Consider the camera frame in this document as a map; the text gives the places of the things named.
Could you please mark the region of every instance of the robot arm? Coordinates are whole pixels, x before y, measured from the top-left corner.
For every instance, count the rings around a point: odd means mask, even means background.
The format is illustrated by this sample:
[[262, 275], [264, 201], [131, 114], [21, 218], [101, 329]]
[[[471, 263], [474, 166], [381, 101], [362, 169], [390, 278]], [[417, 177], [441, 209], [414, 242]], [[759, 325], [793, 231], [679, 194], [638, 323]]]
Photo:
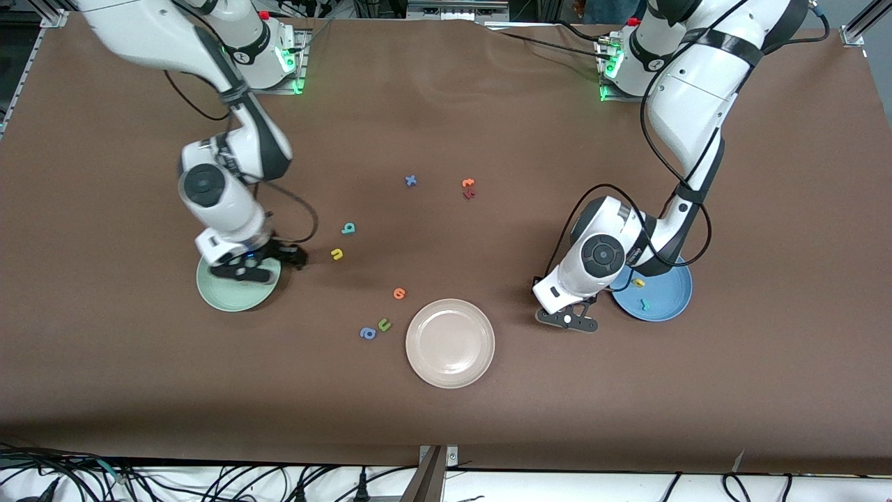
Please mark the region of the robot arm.
[[[681, 46], [694, 42], [658, 73], [648, 96], [648, 117], [657, 135], [681, 161], [688, 186], [680, 183], [676, 187], [666, 215], [659, 219], [645, 213], [639, 217], [612, 197], [589, 203], [571, 231], [574, 243], [566, 257], [533, 287], [549, 314], [593, 297], [613, 282], [624, 264], [645, 276], [670, 270], [669, 264], [675, 263], [681, 252], [722, 161], [722, 124], [759, 63], [766, 39], [773, 43], [778, 37], [789, 38], [807, 12], [805, 0], [750, 0], [707, 30], [736, 2], [692, 0], [685, 9], [679, 4], [684, 2], [651, 0], [649, 17], [635, 31], [674, 38], [678, 33], [673, 26], [681, 24], [687, 30]], [[650, 28], [650, 22], [657, 27]], [[627, 40], [636, 38], [634, 32], [627, 35]], [[650, 46], [658, 45], [649, 36], [647, 40]], [[627, 94], [636, 89], [643, 94], [648, 83], [642, 88], [640, 81], [648, 63], [639, 60], [634, 50], [631, 54], [616, 73], [615, 82], [625, 85]]]
[[251, 0], [185, 0], [226, 45], [252, 89], [275, 88], [296, 77], [294, 27], [268, 15], [262, 19]]
[[[219, 43], [170, 0], [80, 0], [78, 8], [113, 53], [142, 66], [207, 80], [242, 124], [186, 145], [180, 156], [180, 196], [207, 227], [195, 244], [211, 271], [267, 282], [273, 279], [269, 272], [257, 268], [264, 257], [302, 266], [306, 255], [275, 239], [267, 215], [245, 186], [281, 178], [291, 162], [291, 146]], [[247, 262], [249, 256], [255, 257]]]

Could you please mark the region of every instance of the brown table cover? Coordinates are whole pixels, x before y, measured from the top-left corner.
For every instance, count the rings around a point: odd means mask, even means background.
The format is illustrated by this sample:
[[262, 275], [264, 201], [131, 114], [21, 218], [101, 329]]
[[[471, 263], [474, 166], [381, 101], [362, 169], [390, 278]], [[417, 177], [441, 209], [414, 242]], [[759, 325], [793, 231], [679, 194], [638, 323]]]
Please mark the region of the brown table cover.
[[[47, 33], [0, 142], [0, 434], [357, 464], [455, 443], [469, 466], [550, 469], [726, 471], [745, 448], [742, 470], [890, 471], [892, 134], [861, 50], [831, 37], [764, 59], [726, 123], [688, 310], [640, 322], [603, 295], [594, 334], [538, 324], [532, 276], [587, 187], [658, 213], [675, 183], [638, 107], [599, 101], [591, 59], [464, 21], [334, 21], [310, 59], [303, 95], [260, 100], [293, 145], [281, 184], [320, 215], [310, 266], [224, 314], [195, 289], [201, 226], [175, 169], [223, 122], [77, 14]], [[281, 233], [309, 229], [272, 190], [260, 201]], [[404, 348], [413, 314], [446, 297], [496, 332], [489, 371], [459, 390], [423, 383]]]

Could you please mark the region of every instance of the green plate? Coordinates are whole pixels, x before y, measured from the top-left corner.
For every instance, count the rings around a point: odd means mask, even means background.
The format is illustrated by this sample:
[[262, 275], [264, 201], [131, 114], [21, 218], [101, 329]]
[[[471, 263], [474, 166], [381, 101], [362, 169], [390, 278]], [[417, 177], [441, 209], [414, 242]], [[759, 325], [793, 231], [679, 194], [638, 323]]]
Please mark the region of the green plate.
[[263, 303], [278, 284], [282, 271], [281, 262], [275, 258], [267, 258], [260, 264], [260, 268], [273, 273], [272, 284], [221, 279], [211, 273], [211, 267], [202, 258], [195, 271], [195, 284], [208, 305], [223, 312], [242, 312]]

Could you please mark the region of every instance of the blue plate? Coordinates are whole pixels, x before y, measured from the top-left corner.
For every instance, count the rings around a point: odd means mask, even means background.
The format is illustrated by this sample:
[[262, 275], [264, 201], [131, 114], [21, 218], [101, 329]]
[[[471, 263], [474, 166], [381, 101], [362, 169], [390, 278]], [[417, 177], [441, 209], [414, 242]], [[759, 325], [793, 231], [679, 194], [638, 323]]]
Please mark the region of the blue plate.
[[[679, 256], [676, 263], [684, 263], [684, 260]], [[618, 289], [625, 286], [630, 273], [633, 280], [641, 279], [645, 282], [644, 288], [629, 284], [623, 291], [613, 293], [613, 297], [632, 317], [650, 322], [669, 321], [684, 312], [688, 306], [694, 290], [694, 280], [690, 277], [688, 267], [673, 267], [671, 271], [655, 277], [644, 277], [629, 267], [624, 267], [610, 286]], [[644, 310], [641, 300], [647, 302], [650, 307], [648, 310]]]

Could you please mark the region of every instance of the cable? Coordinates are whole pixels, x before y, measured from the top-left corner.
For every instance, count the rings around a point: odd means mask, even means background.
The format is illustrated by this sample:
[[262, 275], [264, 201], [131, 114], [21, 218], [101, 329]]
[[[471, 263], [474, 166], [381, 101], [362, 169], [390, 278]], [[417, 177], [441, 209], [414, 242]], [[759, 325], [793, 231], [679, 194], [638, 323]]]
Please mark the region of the cable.
[[[386, 476], [387, 474], [393, 474], [393, 473], [396, 473], [397, 471], [405, 471], [406, 469], [415, 469], [416, 467], [417, 467], [417, 465], [407, 465], [405, 467], [396, 467], [389, 471], [384, 471], [383, 473], [375, 474], [374, 476], [368, 478], [368, 480], [366, 480], [366, 483], [370, 483], [378, 478], [382, 478], [382, 477]], [[358, 488], [359, 488], [359, 485], [354, 486], [351, 489], [348, 489], [346, 493], [344, 493], [340, 497], [336, 498], [334, 500], [334, 502], [341, 502], [345, 498], [349, 497], [350, 494], [353, 493], [354, 491], [356, 491]]]
[[780, 502], [787, 502], [789, 489], [793, 488], [793, 474], [784, 474], [784, 477], [787, 478], [787, 486], [785, 486], [783, 489], [783, 495], [780, 496]]
[[681, 479], [681, 471], [675, 473], [675, 477], [672, 479], [672, 482], [669, 483], [669, 488], [666, 489], [666, 493], [663, 495], [663, 498], [660, 499], [660, 502], [669, 502], [669, 497], [672, 496], [672, 490], [675, 489], [675, 485], [678, 483], [679, 479]]
[[209, 121], [222, 121], [222, 120], [225, 120], [227, 117], [229, 117], [232, 114], [229, 111], [227, 111], [226, 114], [223, 115], [222, 117], [214, 117], [212, 115], [208, 115], [201, 108], [196, 106], [195, 103], [190, 101], [189, 98], [186, 97], [185, 94], [183, 94], [183, 91], [179, 90], [179, 88], [177, 87], [177, 84], [174, 83], [173, 79], [170, 77], [169, 71], [167, 71], [167, 70], [164, 71], [164, 77], [167, 78], [168, 83], [170, 84], [171, 87], [173, 87], [173, 90], [177, 91], [177, 94], [179, 94], [179, 96], [183, 98], [183, 101], [185, 101], [187, 105], [191, 106], [193, 110], [198, 112], [198, 114], [201, 115], [202, 117], [204, 117], [205, 119], [208, 119]]
[[[566, 235], [566, 230], [567, 230], [567, 228], [570, 227], [570, 222], [573, 221], [573, 217], [576, 214], [576, 211], [579, 210], [579, 206], [582, 205], [582, 202], [585, 201], [585, 199], [589, 196], [589, 194], [591, 194], [591, 192], [593, 192], [599, 188], [611, 188], [611, 189], [615, 190], [617, 193], [619, 193], [621, 196], [623, 196], [623, 198], [626, 200], [626, 202], [628, 202], [629, 205], [632, 207], [632, 210], [635, 212], [635, 215], [638, 216], [638, 220], [639, 220], [639, 222], [641, 222], [641, 227], [642, 228], [644, 227], [644, 221], [645, 221], [644, 215], [641, 213], [641, 210], [638, 208], [638, 205], [635, 204], [635, 201], [632, 200], [631, 197], [629, 197], [629, 194], [625, 193], [621, 188], [617, 187], [616, 185], [612, 185], [610, 183], [601, 183], [599, 185], [595, 185], [594, 187], [589, 188], [584, 194], [582, 194], [582, 197], [580, 197], [579, 200], [576, 202], [576, 205], [574, 206], [573, 211], [570, 213], [570, 216], [567, 217], [566, 222], [564, 223], [564, 228], [560, 232], [560, 237], [558, 237], [558, 239], [557, 239], [558, 243], [555, 245], [555, 249], [551, 253], [551, 258], [549, 258], [549, 263], [548, 263], [548, 265], [546, 265], [545, 273], [542, 275], [542, 277], [545, 277], [549, 274], [549, 271], [551, 270], [551, 265], [554, 263], [555, 258], [558, 256], [558, 250], [560, 250], [560, 245], [564, 241], [564, 236]], [[703, 211], [703, 217], [706, 219], [706, 240], [704, 241], [703, 247], [700, 249], [700, 251], [687, 262], [676, 263], [676, 264], [669, 263], [668, 260], [666, 260], [665, 258], [660, 256], [660, 254], [657, 252], [657, 248], [654, 246], [653, 241], [650, 240], [650, 236], [648, 235], [647, 232], [644, 232], [643, 235], [644, 235], [645, 240], [647, 240], [648, 248], [654, 254], [654, 257], [663, 265], [670, 266], [670, 267], [686, 267], [689, 265], [693, 265], [694, 263], [697, 262], [697, 260], [699, 260], [701, 257], [703, 257], [703, 255], [706, 253], [707, 249], [709, 249], [709, 245], [712, 244], [712, 241], [713, 241], [712, 218], [709, 217], [709, 212], [706, 210], [705, 206], [703, 206], [703, 205], [697, 205], [697, 206]], [[614, 292], [619, 292], [622, 290], [625, 290], [625, 288], [615, 290]]]
[[4, 479], [3, 481], [0, 481], [0, 486], [5, 485], [7, 481], [11, 480], [12, 478], [18, 476], [18, 475], [21, 474], [21, 473], [25, 473], [25, 472], [27, 472], [27, 471], [30, 471], [31, 469], [32, 469], [32, 467], [24, 467], [24, 468], [22, 468], [22, 469], [19, 469], [16, 473], [13, 473], [11, 476], [7, 477], [7, 478]]
[[319, 31], [316, 32], [316, 35], [311, 35], [311, 36], [310, 36], [310, 41], [307, 42], [307, 45], [306, 45], [306, 46], [303, 46], [303, 47], [301, 47], [301, 48], [299, 48], [299, 49], [297, 49], [297, 50], [294, 51], [294, 52], [295, 52], [295, 53], [299, 53], [299, 52], [301, 52], [301, 51], [306, 50], [307, 47], [309, 47], [309, 46], [311, 46], [311, 45], [313, 44], [313, 40], [316, 40], [317, 38], [319, 38], [319, 37], [322, 35], [322, 32], [325, 31], [326, 28], [328, 28], [328, 25], [331, 24], [331, 23], [332, 23], [332, 18], [328, 18], [328, 19], [326, 19], [326, 23], [323, 24], [321, 28], [319, 28]]
[[[232, 123], [233, 123], [233, 117], [230, 115], [229, 120], [227, 121], [227, 124], [226, 124], [226, 130], [223, 132], [223, 142], [224, 143], [226, 143], [226, 140], [229, 136], [229, 132], [232, 131]], [[222, 155], [220, 153], [218, 153], [218, 155], [217, 155], [218, 164], [219, 165], [227, 165], [225, 160], [220, 158], [221, 156]], [[250, 178], [251, 180], [254, 180], [254, 183], [257, 183], [257, 182], [263, 183], [264, 185], [267, 185], [270, 188], [274, 189], [276, 192], [283, 194], [286, 197], [291, 198], [294, 202], [303, 206], [303, 208], [307, 210], [307, 213], [310, 214], [310, 219], [313, 221], [313, 227], [312, 227], [312, 229], [310, 229], [310, 234], [308, 234], [307, 237], [305, 237], [305, 238], [292, 238], [292, 239], [281, 238], [280, 240], [282, 242], [301, 244], [302, 242], [307, 242], [308, 240], [310, 240], [311, 238], [316, 236], [316, 232], [319, 230], [319, 215], [316, 212], [316, 209], [309, 202], [307, 202], [303, 197], [295, 195], [293, 192], [291, 192], [290, 190], [288, 190], [286, 188], [279, 187], [276, 183], [273, 183], [270, 180], [264, 180], [263, 178], [258, 178], [257, 176], [253, 176], [251, 174], [248, 174], [246, 172], [241, 172], [238, 170], [236, 170], [236, 172], [238, 172], [238, 175], [242, 178]], [[256, 198], [256, 196], [257, 196], [257, 190], [255, 189], [254, 197]]]
[[827, 21], [827, 16], [823, 13], [818, 13], [818, 9], [814, 9], [815, 15], [818, 16], [818, 19], [821, 20], [821, 23], [824, 25], [824, 34], [820, 37], [814, 38], [794, 38], [792, 40], [787, 40], [786, 42], [780, 42], [779, 44], [774, 44], [773, 46], [768, 47], [764, 50], [765, 55], [771, 54], [774, 51], [780, 49], [783, 46], [792, 46], [793, 44], [810, 44], [812, 42], [823, 42], [830, 36], [830, 22]]
[[251, 178], [251, 179], [255, 180], [255, 182], [259, 181], [260, 183], [263, 183], [264, 185], [267, 185], [268, 187], [274, 189], [276, 192], [278, 192], [286, 197], [289, 197], [297, 204], [300, 204], [301, 206], [303, 206], [303, 208], [305, 210], [307, 210], [307, 213], [310, 214], [310, 218], [313, 221], [313, 228], [310, 229], [310, 233], [307, 235], [307, 237], [280, 239], [280, 240], [282, 240], [282, 242], [301, 244], [302, 242], [307, 242], [308, 240], [310, 240], [311, 238], [316, 236], [316, 232], [319, 230], [319, 214], [316, 212], [316, 208], [314, 208], [312, 205], [310, 205], [310, 203], [307, 202], [303, 197], [294, 194], [292, 191], [290, 191], [286, 188], [279, 187], [276, 183], [273, 183], [272, 181], [263, 180], [261, 178], [254, 177], [250, 174], [245, 174], [244, 172], [241, 172], [241, 171], [239, 172], [239, 174], [241, 176], [246, 176], [248, 178]]
[[281, 500], [281, 502], [285, 502], [285, 499], [288, 497], [288, 471], [286, 471], [285, 469], [282, 469], [282, 481], [285, 485], [285, 488], [282, 492], [282, 498], [280, 498], [279, 500]]
[[272, 474], [272, 473], [275, 473], [276, 471], [281, 471], [281, 470], [284, 470], [284, 469], [285, 469], [285, 466], [284, 466], [284, 465], [279, 465], [278, 467], [273, 467], [272, 469], [266, 471], [265, 473], [261, 474], [260, 476], [257, 476], [257, 478], [254, 479], [254, 481], [251, 481], [250, 483], [244, 485], [244, 486], [242, 487], [242, 489], [238, 490], [238, 491], [235, 493], [235, 495], [233, 496], [233, 498], [234, 498], [235, 500], [239, 500], [239, 499], [241, 498], [242, 494], [244, 494], [245, 491], [247, 491], [250, 487], [254, 486], [258, 481], [262, 480], [263, 478], [269, 476], [269, 475]]
[[523, 37], [523, 36], [521, 36], [521, 35], [515, 35], [514, 33], [505, 33], [504, 31], [500, 31], [499, 33], [501, 33], [502, 35], [504, 35], [504, 36], [506, 36], [506, 37], [517, 38], [518, 40], [525, 40], [525, 41], [527, 41], [527, 42], [533, 42], [534, 44], [539, 44], [539, 45], [541, 45], [541, 46], [554, 47], [554, 48], [556, 48], [556, 49], [560, 49], [560, 50], [562, 50], [562, 51], [567, 51], [567, 52], [577, 53], [577, 54], [590, 55], [590, 56], [592, 56], [592, 57], [596, 57], [596, 58], [598, 58], [598, 59], [610, 59], [610, 56], [607, 55], [607, 54], [596, 54], [596, 53], [589, 52], [589, 51], [583, 51], [583, 50], [580, 50], [580, 49], [574, 49], [574, 48], [572, 48], [572, 47], [560, 46], [560, 45], [558, 45], [558, 44], [552, 44], [551, 42], [546, 42], [546, 41], [544, 41], [544, 40], [537, 40], [537, 39], [535, 39], [535, 38]]
[[209, 22], [207, 22], [202, 16], [198, 15], [198, 13], [196, 13], [190, 7], [186, 7], [185, 5], [183, 5], [179, 0], [170, 0], [170, 1], [173, 2], [174, 5], [179, 7], [183, 12], [189, 14], [190, 16], [192, 16], [192, 17], [196, 18], [198, 21], [200, 21], [201, 24], [203, 24], [207, 29], [209, 29], [211, 31], [211, 33], [214, 34], [214, 37], [217, 37], [217, 40], [222, 44], [223, 38], [220, 36], [219, 33], [217, 33], [217, 31], [214, 29], [214, 27], [212, 27], [211, 24]]
[[604, 288], [604, 290], [607, 293], [622, 293], [623, 291], [626, 291], [629, 288], [629, 286], [631, 286], [631, 285], [632, 285], [632, 271], [629, 271], [629, 280], [627, 280], [625, 282], [625, 286], [621, 287], [620, 289], [613, 289], [613, 288], [607, 287], [607, 288]]
[[731, 489], [728, 488], [728, 480], [729, 479], [735, 480], [737, 482], [737, 486], [740, 487], [740, 491], [743, 492], [743, 498], [747, 502], [752, 502], [752, 500], [749, 499], [749, 493], [747, 493], [747, 489], [744, 488], [744, 486], [743, 486], [743, 481], [741, 481], [740, 478], [737, 477], [737, 474], [735, 474], [735, 473], [727, 473], [724, 476], [722, 476], [722, 488], [724, 488], [725, 494], [728, 495], [728, 498], [730, 498], [734, 502], [741, 502], [741, 500], [739, 498], [734, 497], [731, 494]]
[[78, 493], [80, 494], [80, 498], [81, 498], [82, 502], [87, 502], [85, 493], [93, 500], [93, 502], [102, 502], [102, 500], [100, 500], [100, 498], [96, 496], [95, 492], [90, 488], [90, 486], [87, 485], [83, 480], [81, 480], [77, 475], [75, 475], [74, 472], [72, 472], [71, 469], [69, 469], [68, 467], [65, 467], [62, 464], [56, 463], [56, 462], [51, 461], [47, 458], [41, 458], [41, 457], [35, 456], [34, 454], [30, 453], [29, 448], [17, 448], [17, 447], [10, 445], [8, 443], [0, 443], [0, 446], [4, 446], [4, 456], [9, 457], [9, 455], [6, 454], [5, 452], [11, 450], [18, 455], [22, 455], [22, 456], [25, 456], [25, 457], [31, 459], [37, 465], [43, 465], [43, 466], [49, 467], [53, 471], [55, 471], [57, 473], [61, 473], [65, 477], [72, 480], [75, 483], [75, 485], [77, 485], [77, 487], [78, 487]]
[[[232, 485], [232, 483], [234, 483], [236, 480], [238, 480], [242, 476], [246, 475], [247, 473], [253, 471], [254, 469], [258, 469], [258, 468], [260, 468], [258, 465], [252, 465], [252, 466], [246, 468], [244, 471], [241, 471], [239, 474], [236, 474], [235, 476], [233, 476], [233, 478], [231, 480], [227, 481], [226, 484], [220, 484], [227, 475], [229, 475], [230, 473], [233, 473], [235, 471], [235, 469], [237, 469], [237, 467], [233, 467], [232, 470], [230, 470], [228, 473], [223, 473], [223, 469], [221, 468], [220, 476], [216, 481], [214, 481], [214, 484], [211, 484], [211, 486], [208, 488], [208, 494], [210, 495], [211, 488], [214, 488], [214, 497], [222, 494], [223, 491], [226, 488], [228, 488], [230, 485]], [[238, 500], [238, 495], [236, 494], [233, 497], [233, 499]]]
[[[202, 493], [201, 491], [195, 491], [195, 490], [193, 490], [193, 489], [185, 489], [185, 488], [176, 488], [176, 487], [172, 487], [172, 486], [170, 486], [170, 485], [164, 484], [164, 483], [162, 483], [161, 481], [158, 481], [158, 480], [154, 479], [152, 476], [147, 476], [147, 475], [139, 474], [139, 473], [136, 473], [136, 472], [133, 472], [133, 474], [136, 475], [136, 476], [142, 476], [142, 477], [144, 477], [146, 480], [155, 483], [156, 485], [162, 487], [163, 489], [165, 489], [165, 490], [167, 490], [167, 491], [174, 491], [174, 492], [178, 492], [178, 493], [185, 493], [185, 494], [187, 494], [187, 495], [195, 495], [195, 496], [197, 496], [197, 497], [203, 497], [203, 496], [206, 496], [206, 493]], [[232, 498], [223, 498], [223, 497], [215, 497], [215, 496], [211, 496], [211, 497], [210, 497], [210, 500], [211, 500], [211, 501], [216, 500], [216, 501], [218, 501], [218, 502], [235, 502]]]
[[[697, 44], [697, 42], [699, 41], [699, 39], [701, 37], [703, 37], [706, 33], [708, 33], [709, 31], [714, 29], [716, 26], [718, 26], [719, 23], [726, 20], [728, 18], [728, 16], [730, 16], [735, 11], [737, 11], [746, 2], [747, 2], [747, 0], [740, 0], [739, 2], [737, 2], [730, 10], [728, 10], [726, 13], [719, 16], [718, 19], [716, 19], [715, 21], [713, 21], [713, 23], [710, 24], [709, 27], [703, 31], [703, 34], [700, 35], [700, 37], [695, 38], [694, 40], [691, 40], [686, 46], [682, 47], [677, 53], [675, 53], [675, 55], [673, 55], [672, 59], [675, 60], [680, 55], [687, 52], [688, 49], [690, 49], [691, 47], [693, 47], [694, 45]], [[671, 164], [669, 164], [669, 161], [666, 160], [666, 158], [663, 156], [663, 154], [659, 151], [659, 149], [657, 148], [657, 145], [654, 143], [653, 138], [650, 137], [650, 132], [648, 131], [648, 126], [647, 126], [647, 118], [646, 118], [645, 111], [647, 109], [648, 98], [650, 97], [650, 91], [653, 90], [654, 84], [656, 84], [657, 81], [660, 80], [660, 77], [663, 75], [663, 73], [666, 71], [666, 69], [669, 68], [669, 66], [670, 66], [669, 64], [665, 64], [665, 65], [663, 65], [663, 68], [660, 68], [660, 70], [657, 72], [657, 74], [654, 75], [654, 78], [651, 79], [650, 83], [648, 84], [647, 89], [645, 89], [645, 91], [644, 91], [644, 95], [641, 97], [641, 108], [640, 108], [641, 132], [644, 133], [644, 138], [647, 140], [648, 146], [650, 146], [650, 149], [654, 152], [654, 155], [656, 155], [657, 158], [660, 160], [660, 162], [663, 163], [665, 168], [668, 169], [669, 172], [672, 173], [672, 175], [679, 181], [679, 183], [681, 183], [681, 185], [683, 187], [690, 189], [690, 184], [688, 184], [688, 181], [685, 180], [684, 177], [682, 177], [680, 175], [680, 173], [678, 173], [675, 170], [675, 168], [672, 167]]]
[[513, 18], [511, 18], [511, 22], [517, 21], [517, 18], [519, 18], [520, 15], [524, 13], [524, 9], [526, 9], [526, 7], [528, 7], [532, 2], [533, 0], [526, 0], [526, 4], [524, 4], [524, 6], [521, 7], [519, 11], [517, 11], [517, 14]]
[[555, 24], [559, 24], [559, 25], [563, 26], [563, 27], [566, 28], [566, 29], [569, 29], [569, 30], [572, 31], [573, 34], [576, 35], [577, 37], [579, 37], [579, 38], [581, 38], [581, 39], [583, 39], [583, 40], [588, 40], [588, 41], [590, 41], [590, 42], [597, 42], [601, 37], [606, 37], [607, 35], [610, 35], [610, 32], [608, 31], [607, 33], [605, 33], [605, 34], [603, 34], [603, 35], [596, 35], [596, 36], [593, 37], [592, 35], [586, 35], [585, 33], [582, 33], [580, 30], [576, 29], [575, 26], [573, 26], [572, 24], [570, 24], [570, 23], [567, 22], [567, 21], [564, 21], [564, 20], [557, 20], [557, 21], [554, 21], [554, 23], [555, 23]]
[[315, 471], [313, 474], [311, 474], [307, 478], [307, 481], [303, 484], [303, 486], [305, 486], [305, 487], [309, 486], [310, 483], [321, 478], [324, 474], [332, 472], [334, 469], [337, 469], [338, 467], [339, 467], [338, 465], [326, 465], [324, 467], [320, 467], [317, 471]]

